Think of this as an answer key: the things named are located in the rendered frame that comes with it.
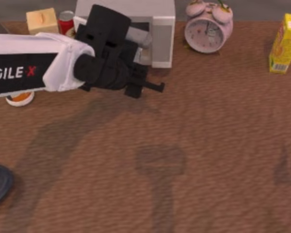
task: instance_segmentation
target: juice box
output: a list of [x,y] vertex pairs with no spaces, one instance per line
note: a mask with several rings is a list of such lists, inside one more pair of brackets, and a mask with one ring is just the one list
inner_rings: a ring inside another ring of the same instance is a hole
[[291,14],[285,14],[269,56],[270,72],[285,74],[291,63]]

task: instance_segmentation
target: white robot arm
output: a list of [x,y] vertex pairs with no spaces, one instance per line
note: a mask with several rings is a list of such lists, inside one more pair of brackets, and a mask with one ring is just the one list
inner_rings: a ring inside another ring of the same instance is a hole
[[0,34],[0,97],[92,87],[126,88],[125,95],[133,98],[141,96],[143,87],[163,92],[164,84],[147,82],[147,67],[134,62],[140,45],[129,40],[130,24],[128,17],[93,5],[75,39],[54,33]]

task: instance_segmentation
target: wooden block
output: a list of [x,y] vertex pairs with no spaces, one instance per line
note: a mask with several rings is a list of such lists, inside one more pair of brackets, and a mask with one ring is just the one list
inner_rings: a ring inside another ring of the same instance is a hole
[[40,32],[59,33],[56,13],[54,8],[26,13],[29,34],[35,35]]

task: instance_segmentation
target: pink alarm clock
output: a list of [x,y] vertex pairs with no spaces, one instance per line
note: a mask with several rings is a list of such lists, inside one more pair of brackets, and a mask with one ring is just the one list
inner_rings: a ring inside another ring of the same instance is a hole
[[185,39],[191,48],[202,53],[218,51],[233,31],[233,12],[220,4],[191,2],[186,8],[189,20],[185,27]]

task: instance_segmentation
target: red can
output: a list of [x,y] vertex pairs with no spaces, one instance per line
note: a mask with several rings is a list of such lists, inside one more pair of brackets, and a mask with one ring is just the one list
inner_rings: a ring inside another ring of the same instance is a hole
[[74,13],[72,11],[63,11],[59,14],[58,24],[60,33],[69,37],[74,37],[76,32],[73,24]]

